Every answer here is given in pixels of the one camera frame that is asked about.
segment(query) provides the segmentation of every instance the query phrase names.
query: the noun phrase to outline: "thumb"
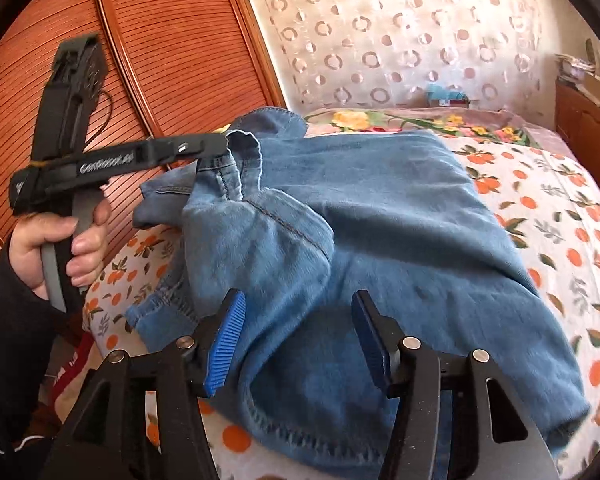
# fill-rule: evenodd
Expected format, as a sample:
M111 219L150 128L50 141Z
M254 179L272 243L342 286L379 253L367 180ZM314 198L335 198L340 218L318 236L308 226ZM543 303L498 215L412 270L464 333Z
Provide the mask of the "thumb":
M35 249L45 242L59 242L71 236L78 219L72 216L61 217L53 213L40 213L20 224L16 242L24 250Z

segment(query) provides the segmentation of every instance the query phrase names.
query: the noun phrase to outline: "denim shirt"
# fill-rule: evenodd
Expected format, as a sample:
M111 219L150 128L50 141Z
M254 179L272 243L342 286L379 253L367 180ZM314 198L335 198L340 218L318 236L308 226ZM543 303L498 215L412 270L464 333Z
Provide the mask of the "denim shirt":
M366 288L435 350L487 350L550 449L565 446L589 409L578 365L454 155L423 131L305 131L291 112L256 110L232 124L227 155L142 186L134 222L184 233L157 290L126 313L148 349L192 332L240 288L247 317L215 407L289 457L376 478L397 401L372 383L353 329L351 296Z

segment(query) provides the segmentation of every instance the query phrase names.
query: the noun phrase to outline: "person's arm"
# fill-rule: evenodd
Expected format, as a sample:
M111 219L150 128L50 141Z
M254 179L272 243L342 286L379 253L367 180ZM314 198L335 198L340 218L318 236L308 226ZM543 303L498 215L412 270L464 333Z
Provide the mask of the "person's arm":
M108 201L94 225L72 243L67 273L75 286L90 285L102 271ZM40 214L21 219L0 253L0 411L13 441L22 437L37 406L56 328L65 318L48 301L40 247L71 236L76 220Z

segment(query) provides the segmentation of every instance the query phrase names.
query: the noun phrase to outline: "black cable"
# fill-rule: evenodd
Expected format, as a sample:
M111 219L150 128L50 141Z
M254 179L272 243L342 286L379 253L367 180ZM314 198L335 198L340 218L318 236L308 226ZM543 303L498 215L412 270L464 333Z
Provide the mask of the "black cable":
M107 115L107 119L104 121L104 124L100 127L100 129L97 132L95 132L91 137L89 137L89 139L87 139L87 142L84 143L85 148L93 142L93 139L95 139L104 131L104 129L107 127L107 124L109 124L111 116L113 115L113 97L111 97L111 94L106 90L101 90L100 95L102 94L106 95L107 98L109 98L109 103L111 104L111 106L109 107L109 113Z

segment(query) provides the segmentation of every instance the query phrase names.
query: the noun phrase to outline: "floral blanket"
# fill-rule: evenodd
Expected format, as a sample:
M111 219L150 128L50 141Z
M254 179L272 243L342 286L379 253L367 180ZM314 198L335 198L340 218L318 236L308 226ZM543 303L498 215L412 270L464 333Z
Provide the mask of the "floral blanket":
M483 122L481 126L493 134L486 136L481 130L476 132L474 128L480 126L470 120L475 135L458 137L443 126L453 128L448 125L458 125L460 119L449 119L456 115L454 110L444 111L446 116L426 120L443 122L436 125L441 126L436 131L466 167L480 197L520 250L546 307L562 326L580 365L592 411L556 461L560 476L571 478L586 468L600 449L600 190L589 173L564 154L522 146L520 140L504 142L495 131L507 128L507 123L501 121L500 127L494 129L493 120ZM378 115L364 114L337 115L330 110L313 115L308 118L307 136L350 134L357 128L390 131L400 127L394 126L398 120L384 110ZM468 128L467 121L464 116L464 126L458 128ZM538 140L535 132L522 124L514 122L510 127L514 133L523 129ZM91 287L83 311L84 325L93 333L102 355L115 348L126 349L131 355L146 352L126 323L124 312L131 303L139 303L154 290L178 236L178 232L163 226L138 232ZM59 398L65 413L67 396ZM203 401L200 409L221 479L330 478L265 449ZM151 394L146 397L146 410L146 432L158 446L155 396Z
M573 156L560 137L522 117L501 110L468 108L388 108L383 110L323 109L308 115L308 137L357 132L391 133L427 129L444 137L470 137L480 144L516 144Z

